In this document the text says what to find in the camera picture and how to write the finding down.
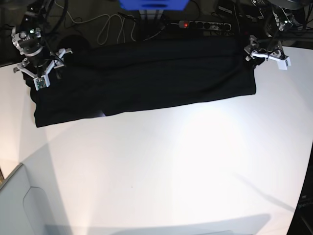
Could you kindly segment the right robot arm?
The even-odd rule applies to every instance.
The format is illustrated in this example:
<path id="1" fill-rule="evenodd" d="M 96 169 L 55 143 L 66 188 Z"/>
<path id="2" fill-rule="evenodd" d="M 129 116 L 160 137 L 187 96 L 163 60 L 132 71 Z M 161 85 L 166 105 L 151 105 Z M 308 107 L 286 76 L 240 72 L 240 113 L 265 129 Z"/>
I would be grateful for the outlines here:
<path id="1" fill-rule="evenodd" d="M 69 1 L 64 1 L 63 11 L 58 22 L 50 32 L 46 32 L 48 17 L 55 1 L 35 0 L 27 6 L 24 18 L 20 25 L 13 27 L 11 41 L 20 55 L 24 56 L 14 72 L 21 71 L 34 79 L 46 79 L 54 68 L 65 66 L 63 57 L 72 53 L 71 49 L 61 48 L 55 52 L 48 43 L 64 21 Z"/>

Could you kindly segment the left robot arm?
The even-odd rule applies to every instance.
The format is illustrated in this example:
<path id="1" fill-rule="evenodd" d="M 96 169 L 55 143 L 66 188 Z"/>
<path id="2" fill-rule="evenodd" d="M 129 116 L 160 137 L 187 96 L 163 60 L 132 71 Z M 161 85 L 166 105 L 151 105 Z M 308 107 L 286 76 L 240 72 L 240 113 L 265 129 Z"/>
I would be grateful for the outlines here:
<path id="1" fill-rule="evenodd" d="M 265 58 L 277 62 L 285 62 L 288 56 L 282 49 L 281 33 L 286 32 L 295 24 L 293 12 L 308 6 L 309 0 L 256 0 L 263 16 L 262 31 L 253 33 L 249 37 L 249 45 L 244 48 L 246 60 Z"/>

